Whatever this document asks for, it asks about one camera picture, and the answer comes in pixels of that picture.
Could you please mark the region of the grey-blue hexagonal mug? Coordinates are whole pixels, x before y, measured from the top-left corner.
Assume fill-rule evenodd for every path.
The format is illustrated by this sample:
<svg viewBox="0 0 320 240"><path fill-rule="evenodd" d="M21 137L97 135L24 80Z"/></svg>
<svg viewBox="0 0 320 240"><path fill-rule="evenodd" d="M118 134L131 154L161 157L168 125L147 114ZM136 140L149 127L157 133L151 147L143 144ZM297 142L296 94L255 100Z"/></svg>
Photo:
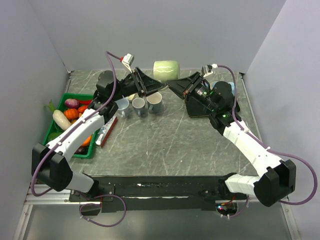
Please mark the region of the grey-blue hexagonal mug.
<svg viewBox="0 0 320 240"><path fill-rule="evenodd" d="M158 114L162 111L163 96L160 92L155 92L146 97L148 104L148 111L151 114Z"/></svg>

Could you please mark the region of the green ceramic mug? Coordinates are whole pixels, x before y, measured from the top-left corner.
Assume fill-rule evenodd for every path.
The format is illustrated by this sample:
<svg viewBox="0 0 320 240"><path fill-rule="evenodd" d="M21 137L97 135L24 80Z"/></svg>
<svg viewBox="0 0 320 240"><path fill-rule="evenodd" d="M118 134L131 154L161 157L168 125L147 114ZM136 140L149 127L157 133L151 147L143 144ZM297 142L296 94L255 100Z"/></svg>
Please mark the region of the green ceramic mug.
<svg viewBox="0 0 320 240"><path fill-rule="evenodd" d="M180 78L180 63L175 60L158 60L153 64L153 78L166 82Z"/></svg>

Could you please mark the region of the grey plastic measuring cup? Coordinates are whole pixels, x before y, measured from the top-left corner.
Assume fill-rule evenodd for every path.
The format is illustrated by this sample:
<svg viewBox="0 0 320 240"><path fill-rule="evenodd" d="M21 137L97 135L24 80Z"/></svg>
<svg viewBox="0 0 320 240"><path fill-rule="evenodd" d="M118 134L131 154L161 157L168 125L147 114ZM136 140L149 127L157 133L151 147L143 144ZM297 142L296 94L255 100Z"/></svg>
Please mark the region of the grey plastic measuring cup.
<svg viewBox="0 0 320 240"><path fill-rule="evenodd" d="M117 110L117 114L119 117L122 117L122 118L126 118L129 116L130 114L130 109L129 109L129 106L130 106L130 102L127 98L122 98L122 99L119 99L115 102L117 104L117 107L118 107L118 110Z"/></svg>

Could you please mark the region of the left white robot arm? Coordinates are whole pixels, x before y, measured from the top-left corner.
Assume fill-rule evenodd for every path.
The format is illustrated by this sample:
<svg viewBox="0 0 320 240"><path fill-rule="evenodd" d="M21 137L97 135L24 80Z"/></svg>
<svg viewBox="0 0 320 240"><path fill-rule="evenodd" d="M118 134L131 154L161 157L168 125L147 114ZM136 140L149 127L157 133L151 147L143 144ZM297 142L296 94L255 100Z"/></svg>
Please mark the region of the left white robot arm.
<svg viewBox="0 0 320 240"><path fill-rule="evenodd" d="M122 80L117 80L113 71L103 72L98 77L93 100L82 116L54 140L33 147L31 183L40 181L57 192L78 191L87 201L95 200L99 195L99 182L89 175L74 172L69 165L70 159L88 137L115 115L118 100L134 94L146 97L165 86L138 67Z"/></svg>

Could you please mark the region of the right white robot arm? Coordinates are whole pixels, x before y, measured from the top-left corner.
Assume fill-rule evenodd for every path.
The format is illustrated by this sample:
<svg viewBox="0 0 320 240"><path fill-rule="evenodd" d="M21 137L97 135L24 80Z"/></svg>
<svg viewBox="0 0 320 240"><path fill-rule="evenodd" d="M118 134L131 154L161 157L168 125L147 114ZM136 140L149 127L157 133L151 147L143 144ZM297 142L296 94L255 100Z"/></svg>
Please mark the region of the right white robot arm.
<svg viewBox="0 0 320 240"><path fill-rule="evenodd" d="M291 160L282 160L268 152L251 137L251 131L241 118L232 112L237 101L232 87L225 81L217 82L213 89L203 84L199 72L177 80L168 80L168 88L183 100L194 99L208 111L212 127L233 143L247 158L257 176L233 174L218 187L223 199L235 193L255 196L266 207L294 192L296 165Z"/></svg>

